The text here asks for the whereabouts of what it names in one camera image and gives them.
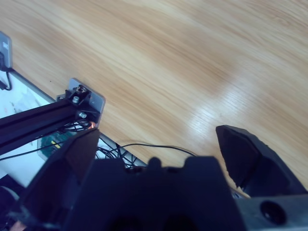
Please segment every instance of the metal bracket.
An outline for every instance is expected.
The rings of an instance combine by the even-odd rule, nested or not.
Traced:
[[[69,80],[68,90],[70,92],[73,92],[74,89],[78,88],[80,85],[82,85],[84,88],[86,88],[88,91],[90,91],[89,107],[100,113],[99,118],[98,118],[98,122],[95,124],[95,127],[98,127],[99,124],[100,124],[100,121],[101,121],[101,117],[102,117],[102,114],[103,114],[103,109],[104,109],[104,106],[105,106],[106,99],[101,94],[97,93],[92,88],[89,88],[87,85],[80,82],[76,78],[71,78]],[[66,94],[58,95],[57,98],[56,98],[56,101],[62,100],[65,97],[66,97]]]

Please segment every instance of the black cable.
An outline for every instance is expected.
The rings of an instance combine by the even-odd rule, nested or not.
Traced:
[[[21,154],[17,154],[17,155],[11,155],[11,156],[8,156],[8,157],[4,157],[4,158],[1,158],[0,161],[2,161],[2,160],[7,160],[7,159],[11,159],[11,158],[18,157],[18,156],[22,156],[22,155],[27,155],[27,154],[30,154],[30,153],[34,153],[34,152],[37,152],[37,151],[39,151],[39,150],[42,150],[42,149],[45,149],[45,148],[49,148],[49,147],[52,147],[52,146],[55,146],[55,145],[58,145],[58,144],[64,143],[64,142],[65,142],[65,141],[59,142],[59,143],[54,143],[54,144],[47,145],[47,146],[44,146],[44,147],[42,147],[42,148],[38,148],[38,149],[29,151],[29,152],[26,152],[26,153],[21,153]]]
[[[108,153],[116,151],[117,149],[120,149],[120,148],[125,148],[125,147],[135,146],[135,145],[137,145],[137,146],[145,146],[145,147],[152,147],[152,148],[170,148],[170,149],[175,149],[175,150],[187,153],[187,154],[192,155],[192,156],[196,156],[195,154],[193,154],[191,152],[188,152],[188,151],[186,151],[184,149],[181,149],[181,148],[177,148],[177,147],[173,147],[173,146],[164,146],[164,145],[151,145],[151,144],[145,144],[145,143],[131,143],[131,144],[127,144],[127,145],[124,145],[124,146],[120,146],[118,148],[114,148],[114,149],[108,151]]]
[[[9,73],[10,72],[6,72],[6,77],[8,78],[8,83],[9,83],[9,86],[6,88],[6,90],[12,90],[12,83],[11,83],[11,80],[10,80],[10,76],[9,76]]]

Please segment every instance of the bolt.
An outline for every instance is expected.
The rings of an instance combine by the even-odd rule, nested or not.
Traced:
[[[79,97],[78,96],[74,96],[72,101],[73,101],[73,103],[78,103],[79,102]]]
[[[80,112],[80,113],[79,113],[79,117],[85,119],[85,118],[87,118],[87,114],[84,113],[84,112]]]

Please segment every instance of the metal mounting plate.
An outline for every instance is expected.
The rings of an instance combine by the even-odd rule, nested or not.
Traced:
[[[7,68],[12,67],[12,41],[10,37],[5,35],[3,32],[0,31],[0,52],[4,54],[5,60],[5,66]]]
[[[89,91],[91,91],[91,97],[90,97],[89,105],[92,108],[94,108],[95,110],[97,110],[98,112],[100,112],[99,122],[96,124],[96,127],[98,127],[99,124],[100,124],[101,118],[102,118],[103,109],[104,109],[104,106],[105,106],[106,99],[101,94],[97,93],[92,88],[89,88],[87,85],[80,82],[76,78],[71,78],[69,80],[68,89],[73,90],[73,88],[78,87],[80,84],[82,86],[84,86],[85,88],[87,88]]]

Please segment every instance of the wooden table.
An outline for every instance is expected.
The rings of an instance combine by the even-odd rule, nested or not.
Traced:
[[[107,99],[100,130],[121,145],[214,155],[215,126],[256,134],[308,187],[305,0],[2,0],[14,68],[62,94],[75,77]],[[129,147],[180,166],[186,154]]]

